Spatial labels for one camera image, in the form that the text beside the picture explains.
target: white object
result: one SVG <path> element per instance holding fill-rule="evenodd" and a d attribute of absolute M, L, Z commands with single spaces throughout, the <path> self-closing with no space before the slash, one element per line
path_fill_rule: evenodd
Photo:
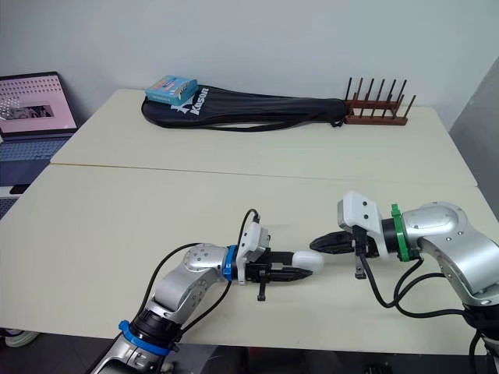
<path fill-rule="evenodd" d="M 376 242 L 381 259 L 390 259 L 387 244 L 381 227 L 380 210 L 373 200 L 367 199 L 356 191 L 350 191 L 338 202 L 338 225 L 344 230 L 359 226 L 367 230 L 367 235 Z"/>
<path fill-rule="evenodd" d="M 353 189 L 385 216 L 391 203 L 410 210 L 451 201 L 499 242 L 499 224 L 474 187 L 50 165 L 0 221 L 0 326 L 113 338 L 169 251 L 190 242 L 234 243 L 250 207 L 271 231 L 273 250 L 303 250 L 339 230 L 337 201 Z M 174 256 L 159 277 L 181 260 Z M 388 298 L 412 264 L 374 259 L 370 265 Z M 428 256 L 420 273 L 434 271 L 438 265 Z M 473 331 L 464 320 L 410 319 L 381 308 L 369 283 L 353 273 L 352 256 L 327 256 L 317 275 L 270 283 L 265 303 L 257 301 L 257 284 L 234 284 L 182 342 L 467 355 Z M 224 287 L 214 285 L 199 311 Z M 411 290 L 404 306 L 423 312 L 462 303 L 448 282 L 436 279 Z"/>
<path fill-rule="evenodd" d="M 19 332 L 19 330 L 10 330 L 13 333 Z M 5 337 L 5 345 L 11 348 L 19 348 L 24 345 L 31 343 L 40 333 L 34 331 L 23 331 L 20 335 L 15 337 Z"/>
<path fill-rule="evenodd" d="M 251 222 L 249 229 L 242 235 L 235 264 L 237 266 L 237 279 L 241 286 L 246 284 L 245 264 L 255 261 L 269 246 L 268 230 L 257 222 Z"/>
<path fill-rule="evenodd" d="M 116 91 L 51 162 L 476 186 L 432 108 L 412 108 L 405 126 L 333 129 L 310 123 L 285 131 L 220 134 L 153 125 L 140 112 L 142 101 L 142 90 Z"/>
<path fill-rule="evenodd" d="M 318 273 L 324 268 L 324 257 L 318 252 L 298 251 L 293 255 L 292 266 Z"/>

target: black cable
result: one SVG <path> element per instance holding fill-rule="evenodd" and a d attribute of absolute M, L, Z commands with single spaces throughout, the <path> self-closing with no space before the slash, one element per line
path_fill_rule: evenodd
<path fill-rule="evenodd" d="M 392 302 L 386 302 L 383 300 L 380 291 L 377 288 L 376 281 L 374 280 L 374 275 L 373 272 L 370 269 L 369 263 L 367 263 L 366 257 L 364 255 L 360 255 L 360 262 L 362 263 L 364 270 L 366 271 L 367 278 L 369 279 L 369 283 L 371 285 L 371 288 L 373 289 L 374 296 L 376 297 L 376 300 L 385 308 L 391 308 L 395 306 L 397 310 L 402 313 L 405 316 L 412 317 L 412 318 L 431 318 L 431 317 L 438 317 L 438 316 L 446 316 L 446 315 L 451 315 L 451 314 L 457 314 L 460 316 L 464 316 L 464 311 L 458 310 L 458 309 L 442 309 L 442 310 L 437 310 L 434 312 L 426 312 L 426 313 L 413 313 L 413 312 L 408 312 L 405 309 L 403 309 L 398 303 L 402 300 L 402 298 L 407 294 L 407 292 L 414 287 L 416 284 L 418 284 L 420 281 L 424 281 L 427 278 L 431 277 L 443 277 L 444 275 L 441 273 L 429 273 L 425 274 L 421 277 L 417 277 L 413 281 L 411 281 L 399 294 L 398 289 L 402 286 L 403 281 L 407 278 L 408 274 L 411 273 L 417 269 L 417 267 L 421 266 L 421 263 L 417 263 L 414 265 L 411 269 L 409 269 L 404 275 L 402 275 L 401 280 L 397 282 L 397 286 L 395 286 L 396 293 L 394 294 L 394 300 Z"/>
<path fill-rule="evenodd" d="M 149 294 L 150 290 L 153 287 L 154 281 L 156 280 L 157 274 L 159 273 L 159 270 L 163 267 L 163 265 L 176 253 L 182 251 L 183 249 L 193 247 L 195 245 L 198 245 L 199 243 L 190 243 L 190 244 L 185 244 L 182 245 L 181 247 L 178 247 L 177 249 L 174 249 L 171 251 L 157 266 L 156 269 L 153 272 L 153 275 L 150 277 L 149 284 L 147 285 L 146 293 L 143 296 L 142 304 L 140 304 L 139 311 L 136 314 L 136 318 L 139 316 L 139 314 L 143 311 L 144 307 L 147 304 L 147 301 L 149 300 Z"/>
<path fill-rule="evenodd" d="M 201 314 L 199 317 L 197 317 L 194 321 L 192 321 L 190 324 L 188 324 L 186 327 L 184 327 L 183 329 L 181 329 L 179 331 L 179 333 L 177 334 L 177 337 L 175 337 L 175 340 L 179 339 L 180 337 L 182 337 L 182 335 L 184 333 L 186 333 L 187 331 L 189 331 L 196 323 L 198 323 L 199 321 L 201 321 L 204 317 L 206 317 L 213 309 L 215 309 L 220 303 L 221 301 L 224 299 L 224 297 L 227 295 L 228 293 L 228 290 L 229 288 L 231 287 L 231 284 L 232 282 L 229 281 L 227 283 L 227 285 L 225 286 L 225 289 L 224 289 L 224 292 L 220 295 L 220 298 L 218 298 L 218 300 L 208 309 L 206 309 L 203 314 Z"/>
<path fill-rule="evenodd" d="M 416 270 L 418 270 L 421 267 L 421 265 L 423 265 L 423 263 L 424 263 L 424 258 L 423 257 L 419 257 L 418 258 L 418 262 L 415 263 L 414 265 L 412 265 L 411 268 L 409 270 L 407 270 L 405 273 L 403 273 L 403 275 L 400 277 L 400 279 L 398 280 L 397 284 L 395 285 L 395 291 L 394 291 L 393 299 L 395 299 L 396 294 L 398 294 L 398 291 L 400 290 L 400 287 L 402 287 L 403 283 L 409 277 L 409 275 L 411 275 Z"/>
<path fill-rule="evenodd" d="M 473 339 L 469 343 L 469 354 L 468 354 L 468 360 L 469 360 L 469 371 L 471 374 L 476 374 L 476 360 L 475 360 L 475 350 L 476 350 L 476 345 L 478 344 L 478 340 L 480 340 L 480 332 L 477 330 L 475 332 L 475 335 L 473 336 Z"/>
<path fill-rule="evenodd" d="M 259 222 L 260 221 L 260 215 L 258 214 L 258 212 L 255 209 L 250 209 L 250 210 L 248 210 L 246 212 L 246 214 L 244 215 L 244 218 L 242 219 L 241 228 L 239 230 L 239 237 L 237 239 L 237 247 L 236 247 L 236 249 L 238 249 L 239 245 L 241 244 L 242 233 L 244 232 L 244 227 L 246 226 L 246 221 L 248 220 L 248 217 L 250 216 L 251 213 L 253 213 L 253 215 L 254 215 L 254 218 L 253 218 L 254 222 Z M 222 300 L 225 298 L 225 296 L 227 295 L 228 290 L 230 289 L 231 285 L 232 285 L 232 282 L 229 281 L 227 283 L 227 286 L 225 286 L 224 292 L 220 295 L 220 298 L 218 298 L 218 300 L 210 308 L 208 308 L 207 310 L 205 310 L 203 312 L 203 314 L 201 314 L 200 316 L 198 316 L 189 325 L 187 325 L 186 327 L 184 327 L 183 329 L 181 329 L 179 331 L 179 333 L 177 334 L 177 336 L 175 337 L 174 341 L 179 341 L 182 338 L 182 335 L 184 333 L 186 333 L 187 331 L 189 331 L 194 325 L 196 325 L 199 321 L 201 321 L 204 317 L 206 317 L 213 309 L 215 309 L 222 302 Z"/>
<path fill-rule="evenodd" d="M 237 247 L 236 248 L 239 248 L 239 244 L 241 244 L 242 233 L 244 232 L 244 227 L 246 226 L 246 221 L 248 220 L 248 217 L 250 216 L 251 213 L 253 213 L 253 215 L 254 215 L 253 221 L 260 222 L 260 215 L 258 214 L 256 209 L 251 208 L 250 210 L 248 210 L 246 212 L 246 214 L 244 215 L 244 218 L 242 219 L 241 228 L 239 229 L 239 237 L 237 239 Z"/>
<path fill-rule="evenodd" d="M 397 292 L 396 296 L 394 296 L 394 299 L 391 302 L 386 302 L 385 300 L 383 300 L 383 297 L 381 296 L 380 290 L 377 287 L 376 281 L 374 280 L 373 272 L 371 271 L 369 263 L 367 263 L 366 256 L 360 255 L 359 258 L 360 258 L 360 262 L 362 263 L 362 265 L 364 267 L 364 270 L 366 271 L 367 278 L 369 279 L 369 283 L 371 285 L 371 288 L 373 289 L 374 297 L 381 304 L 381 306 L 383 306 L 384 308 L 393 308 L 394 306 L 396 306 L 402 300 L 402 298 L 405 296 L 407 291 L 411 287 L 414 286 L 414 284 L 411 285 L 411 287 L 407 290 L 404 288 L 400 295 Z M 411 273 L 414 273 L 414 271 L 416 271 L 416 269 L 418 267 L 420 267 L 422 264 L 423 264 L 423 258 L 419 258 L 417 263 L 415 263 L 413 266 L 411 266 L 410 269 L 408 269 L 405 273 L 403 273 L 400 280 L 398 280 L 397 285 L 395 286 L 395 290 L 398 290 L 402 286 L 402 283 L 405 281 L 405 279 L 407 279 L 407 277 Z"/>
<path fill-rule="evenodd" d="M 416 277 L 413 280 L 411 280 L 402 289 L 402 292 L 400 294 L 397 291 L 397 294 L 395 294 L 394 298 L 398 299 L 398 301 L 400 302 L 400 300 L 402 300 L 402 298 L 405 296 L 405 294 L 407 294 L 407 292 L 411 288 L 413 288 L 414 286 L 416 286 L 420 281 L 424 281 L 425 279 L 429 279 L 429 278 L 445 278 L 445 275 L 443 275 L 442 273 L 428 273 L 428 274 L 420 275 L 419 277 Z"/>

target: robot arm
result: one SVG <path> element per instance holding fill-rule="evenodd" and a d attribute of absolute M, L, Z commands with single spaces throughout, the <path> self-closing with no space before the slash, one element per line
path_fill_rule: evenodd
<path fill-rule="evenodd" d="M 403 214 L 393 204 L 391 215 L 383 219 L 375 202 L 349 192 L 338 203 L 338 224 L 345 231 L 318 238 L 310 248 L 332 254 L 355 252 L 356 277 L 362 279 L 366 257 L 389 259 L 388 253 L 396 253 L 401 261 L 410 261 L 421 252 L 432 256 L 465 307 L 453 314 L 459 312 L 479 331 L 499 368 L 499 246 L 451 203 L 433 202 Z M 399 307 L 396 299 L 382 305 Z"/>
<path fill-rule="evenodd" d="M 90 374 L 159 372 L 165 356 L 170 350 L 178 349 L 176 342 L 196 320 L 184 329 L 182 325 L 208 288 L 217 282 L 228 282 L 228 285 L 208 311 L 223 299 L 232 279 L 238 279 L 240 284 L 260 283 L 258 300 L 263 301 L 267 282 L 302 279 L 318 271 L 324 263 L 322 256 L 313 252 L 271 252 L 269 241 L 268 231 L 258 222 L 252 222 L 242 235 L 240 249 L 236 245 L 191 246 L 182 262 L 159 282 L 133 321 L 119 324 L 122 332 L 97 360 Z M 272 263 L 281 263 L 282 268 L 273 269 Z"/>

